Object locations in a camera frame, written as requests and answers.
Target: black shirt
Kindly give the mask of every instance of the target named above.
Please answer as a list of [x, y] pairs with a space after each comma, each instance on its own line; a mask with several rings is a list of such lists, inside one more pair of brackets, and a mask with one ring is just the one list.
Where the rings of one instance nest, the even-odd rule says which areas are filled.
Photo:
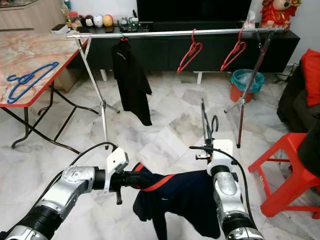
[[111, 52], [123, 109], [134, 113], [143, 125], [151, 126], [146, 94], [152, 91], [142, 66], [132, 55], [128, 41], [120, 41]]

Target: navy jacket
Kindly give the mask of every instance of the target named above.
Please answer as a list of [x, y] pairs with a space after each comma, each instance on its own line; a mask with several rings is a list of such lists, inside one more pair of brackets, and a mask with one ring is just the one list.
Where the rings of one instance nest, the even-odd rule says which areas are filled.
[[141, 221], [152, 219], [159, 240], [167, 240], [166, 212], [184, 217], [204, 237], [219, 238], [213, 179], [207, 171], [163, 176], [152, 174], [141, 163], [133, 170], [149, 173], [154, 179], [150, 187], [138, 193], [133, 211]]

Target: sofa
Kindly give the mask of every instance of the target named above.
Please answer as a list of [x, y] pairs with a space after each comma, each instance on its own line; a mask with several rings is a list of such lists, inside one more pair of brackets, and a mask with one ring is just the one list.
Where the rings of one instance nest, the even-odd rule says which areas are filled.
[[301, 60], [288, 80], [277, 110], [280, 120], [286, 122], [292, 132], [306, 133], [315, 125], [317, 119], [320, 119], [320, 104], [308, 106], [307, 95], [305, 72]]

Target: egg figurine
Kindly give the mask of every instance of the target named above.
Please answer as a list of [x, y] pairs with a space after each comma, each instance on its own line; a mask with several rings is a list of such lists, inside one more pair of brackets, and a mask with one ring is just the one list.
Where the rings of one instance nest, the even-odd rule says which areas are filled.
[[85, 16], [85, 25], [87, 27], [92, 27], [94, 25], [94, 17], [92, 15]]
[[97, 14], [93, 17], [93, 23], [96, 27], [101, 28], [104, 24], [103, 17], [100, 14]]
[[111, 27], [114, 25], [114, 19], [112, 18], [112, 16], [110, 14], [103, 16], [103, 24], [106, 27]]

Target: clothes rack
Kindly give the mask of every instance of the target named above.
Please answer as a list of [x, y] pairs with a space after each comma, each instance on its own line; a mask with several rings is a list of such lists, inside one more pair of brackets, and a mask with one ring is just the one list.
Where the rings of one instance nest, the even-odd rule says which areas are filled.
[[[108, 141], [108, 134], [107, 134], [107, 120], [106, 120], [106, 107], [111, 108], [112, 110], [119, 113], [120, 111], [116, 108], [110, 106], [107, 104], [106, 100], [104, 100], [103, 96], [101, 95], [100, 89], [93, 77], [92, 71], [89, 67], [89, 64], [87, 62], [87, 56], [90, 50], [90, 45], [92, 39], [119, 39], [123, 38], [124, 35], [126, 38], [148, 38], [148, 37], [168, 37], [168, 36], [189, 36], [189, 35], [216, 35], [216, 34], [238, 34], [242, 31], [243, 33], [268, 33], [267, 40], [265, 41], [264, 45], [261, 46], [259, 44], [260, 48], [260, 56], [256, 62], [255, 68], [251, 74], [250, 81], [248, 85], [246, 86], [246, 89], [243, 93], [243, 96], [239, 98], [239, 100], [233, 104], [232, 106], [228, 107], [224, 110], [225, 113], [227, 113], [229, 110], [233, 109], [236, 106], [240, 106], [240, 121], [239, 121], [239, 132], [238, 132], [238, 140], [237, 140], [237, 147], [241, 147], [241, 135], [242, 135], [242, 127], [243, 127], [243, 118], [244, 118], [244, 108], [246, 104], [246, 96], [256, 78], [256, 75], [258, 73], [258, 70], [263, 62], [263, 59], [267, 53], [268, 47], [270, 45], [270, 42], [272, 40], [272, 37], [275, 33], [283, 33], [285, 32], [284, 28], [235, 28], [235, 29], [211, 29], [211, 30], [188, 30], [188, 31], [158, 31], [158, 32], [129, 32], [129, 33], [79, 33], [79, 34], [67, 34], [65, 37], [67, 39], [75, 39], [76, 44], [79, 48], [80, 55], [82, 57], [82, 60], [84, 62], [84, 65], [86, 67], [86, 70], [89, 74], [90, 80], [92, 81], [92, 84], [94, 86], [94, 89], [98, 95], [98, 98], [100, 100], [100, 107], [101, 107], [101, 117], [102, 117], [102, 125], [103, 125], [103, 132], [104, 132], [104, 140]], [[82, 48], [80, 39], [88, 39], [85, 52]]]

